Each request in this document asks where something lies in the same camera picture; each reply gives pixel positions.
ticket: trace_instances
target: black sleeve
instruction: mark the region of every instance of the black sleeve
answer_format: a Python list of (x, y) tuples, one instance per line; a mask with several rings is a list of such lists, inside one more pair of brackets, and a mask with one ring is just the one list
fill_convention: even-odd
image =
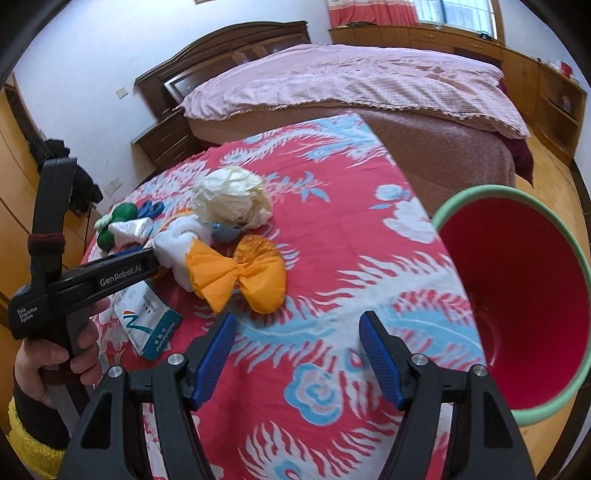
[(26, 395), (18, 386), (14, 375), (13, 381), (14, 404), (18, 418), (27, 433), (55, 450), (65, 449), (70, 435), (57, 410)]

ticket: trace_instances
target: brown bed sheet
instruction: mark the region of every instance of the brown bed sheet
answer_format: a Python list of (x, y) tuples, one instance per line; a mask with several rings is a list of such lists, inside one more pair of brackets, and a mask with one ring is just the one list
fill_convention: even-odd
[(448, 198), (468, 187), (515, 186), (512, 155), (495, 134), (417, 113), (309, 106), (242, 113), (217, 122), (190, 119), (189, 123), (197, 138), (223, 144), (274, 128), (351, 112), (361, 116), (379, 137), (430, 216)]

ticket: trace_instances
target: red bucket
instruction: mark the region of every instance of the red bucket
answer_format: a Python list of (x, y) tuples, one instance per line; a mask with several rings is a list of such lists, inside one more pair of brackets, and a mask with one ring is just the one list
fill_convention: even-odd
[(517, 423), (552, 416), (575, 395), (591, 364), (591, 271), (579, 244), (548, 207), (497, 185), (455, 195), (433, 225)]

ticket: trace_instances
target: electrical outlet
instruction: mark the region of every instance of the electrical outlet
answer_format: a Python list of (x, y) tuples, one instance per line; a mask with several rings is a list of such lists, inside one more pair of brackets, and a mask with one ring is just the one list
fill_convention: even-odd
[(123, 182), (121, 182), (121, 179), (119, 177), (117, 177), (115, 180), (109, 182), (107, 185), (105, 185), (105, 187), (103, 188), (103, 192), (105, 193), (105, 195), (107, 195), (107, 197), (112, 197), (113, 194), (119, 190), (119, 188), (123, 185)]
[(113, 188), (115, 189), (113, 192), (116, 192), (123, 185), (123, 182), (119, 177), (117, 177), (115, 180), (111, 182), (111, 185), (113, 185)]
[(121, 100), (125, 95), (127, 95), (127, 90), (125, 90), (125, 87), (121, 87), (119, 90), (117, 90), (115, 92), (117, 94), (117, 96), (119, 97), (119, 100)]

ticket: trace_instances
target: bed frame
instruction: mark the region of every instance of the bed frame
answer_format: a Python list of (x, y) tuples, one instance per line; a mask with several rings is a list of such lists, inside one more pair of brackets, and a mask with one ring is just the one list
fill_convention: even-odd
[(159, 122), (195, 87), (247, 61), (310, 43), (305, 21), (250, 22), (212, 32), (135, 80)]

